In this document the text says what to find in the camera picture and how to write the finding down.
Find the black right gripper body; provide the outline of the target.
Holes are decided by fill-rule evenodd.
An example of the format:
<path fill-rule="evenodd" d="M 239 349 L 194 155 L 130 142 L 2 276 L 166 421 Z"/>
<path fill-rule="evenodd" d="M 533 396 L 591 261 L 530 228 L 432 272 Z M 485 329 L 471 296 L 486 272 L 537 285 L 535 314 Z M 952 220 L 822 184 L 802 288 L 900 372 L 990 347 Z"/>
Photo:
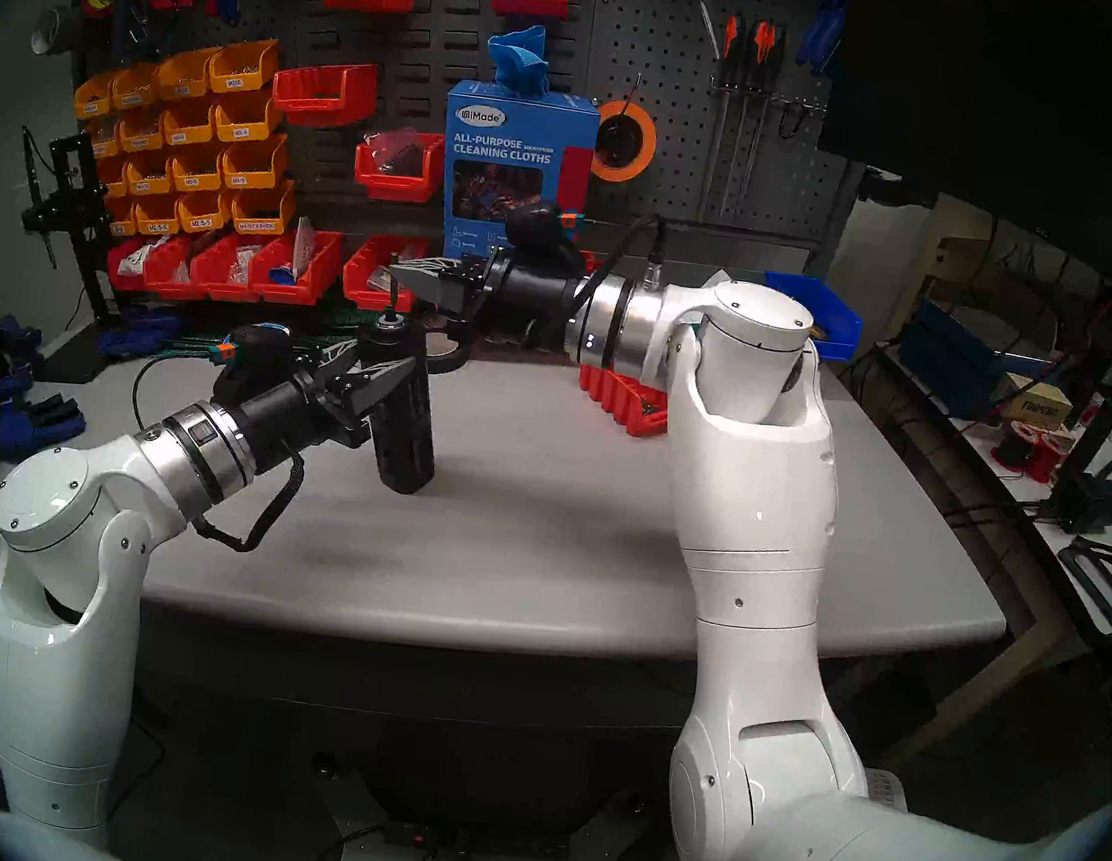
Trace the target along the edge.
<path fill-rule="evenodd" d="M 477 313 L 478 336 L 529 350 L 564 350 L 564 323 L 554 323 L 596 266 L 592 255 L 539 255 L 502 247 L 493 251 Z"/>

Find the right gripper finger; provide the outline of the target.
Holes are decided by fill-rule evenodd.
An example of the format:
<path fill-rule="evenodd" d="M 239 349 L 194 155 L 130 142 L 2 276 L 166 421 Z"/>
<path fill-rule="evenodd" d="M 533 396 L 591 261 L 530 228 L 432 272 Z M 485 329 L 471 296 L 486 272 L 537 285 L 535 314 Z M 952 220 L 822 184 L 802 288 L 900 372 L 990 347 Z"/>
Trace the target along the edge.
<path fill-rule="evenodd" d="M 386 317 L 390 320 L 401 321 L 409 331 L 440 331 L 446 336 L 459 331 L 459 342 L 469 340 L 470 324 L 481 305 L 478 289 L 454 283 L 399 283 L 391 275 L 388 291 L 390 301 Z"/>
<path fill-rule="evenodd" d="M 388 266 L 388 273 L 399 283 L 424 285 L 454 283 L 469 287 L 480 285 L 486 270 L 485 263 L 430 257 L 394 261 Z"/>

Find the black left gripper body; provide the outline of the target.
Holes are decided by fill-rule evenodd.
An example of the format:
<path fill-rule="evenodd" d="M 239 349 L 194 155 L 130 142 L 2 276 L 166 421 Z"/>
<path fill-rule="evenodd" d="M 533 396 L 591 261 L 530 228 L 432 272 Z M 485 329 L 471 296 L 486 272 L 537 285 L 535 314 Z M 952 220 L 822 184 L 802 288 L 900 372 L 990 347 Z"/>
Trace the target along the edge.
<path fill-rule="evenodd" d="M 227 372 L 224 410 L 241 434 L 254 475 L 264 476 L 322 442 L 354 449 L 368 437 L 361 413 L 302 373 Z"/>

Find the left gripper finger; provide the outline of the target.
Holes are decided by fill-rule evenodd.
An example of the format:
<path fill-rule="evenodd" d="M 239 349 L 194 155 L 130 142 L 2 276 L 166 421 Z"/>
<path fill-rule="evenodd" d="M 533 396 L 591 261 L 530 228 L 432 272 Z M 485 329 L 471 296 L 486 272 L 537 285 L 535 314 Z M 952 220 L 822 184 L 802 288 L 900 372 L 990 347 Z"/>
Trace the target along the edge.
<path fill-rule="evenodd" d="M 321 410 L 331 420 L 328 438 L 341 446 L 359 447 L 369 438 L 367 419 L 373 410 L 399 390 L 417 369 L 414 357 L 361 365 L 367 379 L 371 378 L 371 372 L 375 374 L 373 382 L 324 380 Z"/>
<path fill-rule="evenodd" d="M 311 378 L 363 384 L 373 382 L 375 374 L 371 372 L 369 376 L 371 378 L 367 379 L 360 363 L 358 353 L 360 344 L 359 337 L 349 337 L 322 347 L 310 369 Z"/>

